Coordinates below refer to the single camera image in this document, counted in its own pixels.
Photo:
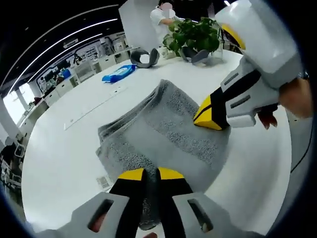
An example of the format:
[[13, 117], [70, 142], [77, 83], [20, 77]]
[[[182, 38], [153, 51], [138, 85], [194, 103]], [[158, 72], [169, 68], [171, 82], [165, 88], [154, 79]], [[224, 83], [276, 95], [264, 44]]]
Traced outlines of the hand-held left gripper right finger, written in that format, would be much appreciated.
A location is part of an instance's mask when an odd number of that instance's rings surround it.
[[231, 222], [229, 213], [201, 192], [193, 192], [184, 176], [157, 169], [158, 211], [166, 238], [263, 238]]

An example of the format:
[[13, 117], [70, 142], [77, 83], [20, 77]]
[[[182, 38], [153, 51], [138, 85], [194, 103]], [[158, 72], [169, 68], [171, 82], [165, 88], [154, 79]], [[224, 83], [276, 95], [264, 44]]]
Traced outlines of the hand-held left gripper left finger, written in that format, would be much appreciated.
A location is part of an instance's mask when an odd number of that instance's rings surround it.
[[134, 238], [145, 197], [145, 170], [122, 173], [109, 192], [101, 192], [75, 209], [71, 220], [38, 238]]

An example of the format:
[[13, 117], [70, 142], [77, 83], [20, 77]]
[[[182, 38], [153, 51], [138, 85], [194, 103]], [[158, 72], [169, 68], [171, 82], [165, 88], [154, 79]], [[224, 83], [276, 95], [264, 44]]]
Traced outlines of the person's right hand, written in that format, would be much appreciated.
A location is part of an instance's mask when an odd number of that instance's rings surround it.
[[314, 114], [312, 91], [308, 79], [295, 78], [279, 88], [279, 104], [301, 119]]

